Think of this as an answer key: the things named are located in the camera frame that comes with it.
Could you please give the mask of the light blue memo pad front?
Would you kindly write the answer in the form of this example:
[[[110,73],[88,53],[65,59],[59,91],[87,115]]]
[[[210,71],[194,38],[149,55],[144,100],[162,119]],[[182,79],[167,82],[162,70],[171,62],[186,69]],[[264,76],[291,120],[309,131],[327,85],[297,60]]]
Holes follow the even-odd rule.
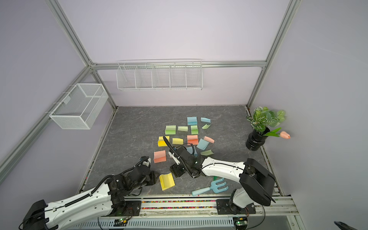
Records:
[[[192,154],[192,155],[194,155],[195,157],[197,157],[198,156],[198,154],[197,154],[197,151],[196,151],[196,148],[195,147],[187,147],[186,148],[186,150],[190,153],[190,154]]]

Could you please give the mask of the light blue memo pad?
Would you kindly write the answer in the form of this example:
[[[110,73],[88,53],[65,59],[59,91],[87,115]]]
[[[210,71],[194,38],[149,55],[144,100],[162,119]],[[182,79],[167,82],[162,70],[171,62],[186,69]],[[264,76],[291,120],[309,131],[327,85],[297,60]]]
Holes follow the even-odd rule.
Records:
[[[187,125],[188,126],[195,126],[197,125],[197,117],[187,117]]]
[[[198,154],[197,154],[197,151],[196,151],[196,148],[195,147],[187,147],[186,148],[186,150],[190,153],[190,154],[192,154],[192,155],[194,155],[195,157],[197,157],[198,156]]]

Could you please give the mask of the torn light green page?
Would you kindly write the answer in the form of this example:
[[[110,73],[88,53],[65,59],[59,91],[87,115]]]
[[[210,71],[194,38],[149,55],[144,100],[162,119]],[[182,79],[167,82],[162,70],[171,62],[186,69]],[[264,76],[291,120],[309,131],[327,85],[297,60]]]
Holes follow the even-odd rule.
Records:
[[[205,124],[202,129],[208,129],[211,126],[211,124]]]
[[[179,126],[178,131],[188,132],[188,126]]]
[[[210,156],[210,155],[213,155],[214,152],[212,150],[206,150],[206,151],[203,151],[200,153],[201,156]]]

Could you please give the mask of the torn light blue page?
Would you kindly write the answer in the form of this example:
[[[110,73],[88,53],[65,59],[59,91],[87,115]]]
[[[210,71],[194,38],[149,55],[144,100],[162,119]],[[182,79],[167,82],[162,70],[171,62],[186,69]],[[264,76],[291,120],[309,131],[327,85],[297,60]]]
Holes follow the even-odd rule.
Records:
[[[204,139],[200,139],[198,144],[197,144],[197,148],[200,150],[206,150],[206,148],[208,147],[209,142],[204,140]]]
[[[211,123],[211,120],[209,118],[201,117],[200,120],[204,123]]]

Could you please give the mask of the salmon memo pad front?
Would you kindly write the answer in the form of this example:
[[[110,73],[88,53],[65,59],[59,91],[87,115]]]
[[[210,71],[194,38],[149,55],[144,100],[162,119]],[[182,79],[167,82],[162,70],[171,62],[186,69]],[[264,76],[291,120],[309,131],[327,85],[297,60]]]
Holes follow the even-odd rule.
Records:
[[[197,145],[199,143],[198,135],[188,135],[187,136],[187,144],[188,145]]]

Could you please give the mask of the red memo pad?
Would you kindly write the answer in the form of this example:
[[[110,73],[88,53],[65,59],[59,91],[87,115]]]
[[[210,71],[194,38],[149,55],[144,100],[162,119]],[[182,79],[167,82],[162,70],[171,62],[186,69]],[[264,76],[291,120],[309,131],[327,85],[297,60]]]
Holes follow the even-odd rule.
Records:
[[[167,161],[166,159],[166,151],[165,150],[161,150],[161,151],[156,151],[154,152],[154,163],[162,163]]]

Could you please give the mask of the yellow memo pad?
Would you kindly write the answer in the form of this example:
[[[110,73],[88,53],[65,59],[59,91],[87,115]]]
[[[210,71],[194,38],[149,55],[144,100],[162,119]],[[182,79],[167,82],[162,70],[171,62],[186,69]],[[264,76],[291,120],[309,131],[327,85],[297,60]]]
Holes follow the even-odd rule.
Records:
[[[172,173],[161,174],[159,176],[159,180],[160,180],[160,185],[161,185],[162,191],[165,191],[165,190],[175,186],[175,182],[174,182]]]
[[[170,137],[169,136],[165,136],[167,141],[170,141]],[[160,136],[158,139],[158,147],[167,147],[167,144],[165,142],[164,136]]]

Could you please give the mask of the torn yellow page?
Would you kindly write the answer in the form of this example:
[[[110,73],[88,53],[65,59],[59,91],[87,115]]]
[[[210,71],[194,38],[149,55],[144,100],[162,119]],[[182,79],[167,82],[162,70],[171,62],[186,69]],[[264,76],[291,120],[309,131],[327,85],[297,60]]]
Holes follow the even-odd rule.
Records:
[[[172,138],[172,144],[173,145],[183,145],[184,140],[181,138]]]

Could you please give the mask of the torn salmon page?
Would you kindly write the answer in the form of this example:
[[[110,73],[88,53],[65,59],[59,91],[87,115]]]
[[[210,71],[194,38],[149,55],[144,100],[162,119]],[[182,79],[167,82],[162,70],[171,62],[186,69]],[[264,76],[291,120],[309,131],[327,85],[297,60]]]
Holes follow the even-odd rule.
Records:
[[[207,137],[207,136],[204,137],[204,140],[209,142],[209,143],[214,143],[215,142],[214,139],[212,139],[210,137]]]

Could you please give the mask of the light green memo pad small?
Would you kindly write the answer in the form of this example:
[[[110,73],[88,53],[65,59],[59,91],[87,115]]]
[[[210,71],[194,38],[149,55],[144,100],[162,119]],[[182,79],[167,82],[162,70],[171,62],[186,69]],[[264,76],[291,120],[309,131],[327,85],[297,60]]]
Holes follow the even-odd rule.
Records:
[[[191,135],[198,135],[199,130],[198,130],[198,126],[197,125],[192,125],[191,126]]]

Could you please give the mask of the light green memo pad front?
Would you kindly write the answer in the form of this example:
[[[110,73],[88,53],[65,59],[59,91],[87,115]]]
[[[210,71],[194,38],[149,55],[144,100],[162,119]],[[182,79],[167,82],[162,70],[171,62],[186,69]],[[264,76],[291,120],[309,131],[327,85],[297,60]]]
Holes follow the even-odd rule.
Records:
[[[176,126],[170,125],[165,127],[165,135],[175,135],[176,134]]]

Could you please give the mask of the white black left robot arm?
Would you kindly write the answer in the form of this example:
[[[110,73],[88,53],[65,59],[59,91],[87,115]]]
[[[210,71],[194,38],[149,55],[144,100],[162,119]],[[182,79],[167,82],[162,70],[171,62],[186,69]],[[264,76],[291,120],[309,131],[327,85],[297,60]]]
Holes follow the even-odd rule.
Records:
[[[133,167],[105,176],[94,188],[75,196],[46,203],[35,202],[27,212],[20,230],[64,230],[86,220],[127,211],[125,197],[144,186],[156,183],[151,159],[141,157]]]

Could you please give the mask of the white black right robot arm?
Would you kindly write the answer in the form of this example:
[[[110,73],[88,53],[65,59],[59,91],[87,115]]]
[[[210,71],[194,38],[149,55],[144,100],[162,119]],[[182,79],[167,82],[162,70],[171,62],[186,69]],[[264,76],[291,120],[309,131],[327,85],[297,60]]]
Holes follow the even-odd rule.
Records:
[[[216,176],[239,183],[241,188],[236,189],[230,199],[230,206],[244,209],[252,203],[270,206],[273,199],[273,189],[276,183],[275,176],[258,161],[248,158],[246,162],[226,162],[209,156],[195,156],[185,147],[170,147],[169,154],[175,164],[171,172],[180,177],[185,172],[192,178],[201,175]]]

